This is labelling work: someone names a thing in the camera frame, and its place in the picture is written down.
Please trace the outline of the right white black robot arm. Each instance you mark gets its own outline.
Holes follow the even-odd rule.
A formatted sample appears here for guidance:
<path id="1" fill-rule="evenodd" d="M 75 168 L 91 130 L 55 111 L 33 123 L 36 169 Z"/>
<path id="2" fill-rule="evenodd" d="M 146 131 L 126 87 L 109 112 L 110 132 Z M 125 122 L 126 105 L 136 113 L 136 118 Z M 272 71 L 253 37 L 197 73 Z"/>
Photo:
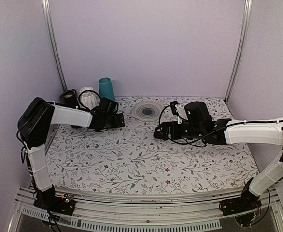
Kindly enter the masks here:
<path id="1" fill-rule="evenodd" d="M 206 103 L 194 101 L 181 105 L 170 103 L 176 121 L 159 122 L 154 137 L 177 143 L 180 139 L 203 141 L 212 145 L 240 143 L 272 144 L 281 146 L 281 152 L 260 174 L 252 178 L 237 199 L 241 211 L 248 210 L 266 189 L 283 178 L 283 118 L 261 121 L 219 119 L 212 120 Z"/>

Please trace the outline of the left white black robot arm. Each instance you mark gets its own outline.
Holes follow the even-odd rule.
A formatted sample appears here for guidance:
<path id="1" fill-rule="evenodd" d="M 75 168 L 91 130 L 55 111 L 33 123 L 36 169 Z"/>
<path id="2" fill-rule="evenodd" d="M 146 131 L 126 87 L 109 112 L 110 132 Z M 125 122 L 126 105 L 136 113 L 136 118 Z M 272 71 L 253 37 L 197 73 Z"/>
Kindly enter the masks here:
<path id="1" fill-rule="evenodd" d="M 102 98 L 99 105 L 92 110 L 67 107 L 54 101 L 48 102 L 36 97 L 27 107 L 17 123 L 16 136 L 23 144 L 31 167 L 31 174 L 36 188 L 43 192 L 40 202 L 49 210 L 59 205 L 47 169 L 45 143 L 52 125 L 71 125 L 90 128 L 95 132 L 124 127 L 122 113 L 118 113 L 118 103 Z"/>

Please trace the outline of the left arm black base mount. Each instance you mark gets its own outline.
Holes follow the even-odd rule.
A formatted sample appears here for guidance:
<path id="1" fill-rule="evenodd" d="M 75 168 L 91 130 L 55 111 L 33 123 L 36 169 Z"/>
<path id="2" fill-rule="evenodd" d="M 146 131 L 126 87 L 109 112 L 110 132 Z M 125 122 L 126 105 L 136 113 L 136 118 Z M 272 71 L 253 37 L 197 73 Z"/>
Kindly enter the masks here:
<path id="1" fill-rule="evenodd" d="M 33 205 L 50 212 L 72 216 L 76 201 L 71 194 L 65 193 L 64 195 L 56 196 L 55 190 L 50 188 L 44 192 L 38 191 Z"/>

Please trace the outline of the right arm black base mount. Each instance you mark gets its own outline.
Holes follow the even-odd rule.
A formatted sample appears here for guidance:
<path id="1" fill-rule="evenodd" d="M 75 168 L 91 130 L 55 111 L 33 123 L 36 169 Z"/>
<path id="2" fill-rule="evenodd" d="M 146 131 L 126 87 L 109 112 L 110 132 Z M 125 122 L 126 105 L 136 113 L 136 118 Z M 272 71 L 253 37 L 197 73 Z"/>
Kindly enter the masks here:
<path id="1" fill-rule="evenodd" d="M 255 196 L 249 191 L 252 180 L 253 178 L 245 184 L 239 197 L 225 199 L 219 203 L 219 209 L 224 216 L 257 209 L 262 206 L 259 196 Z"/>

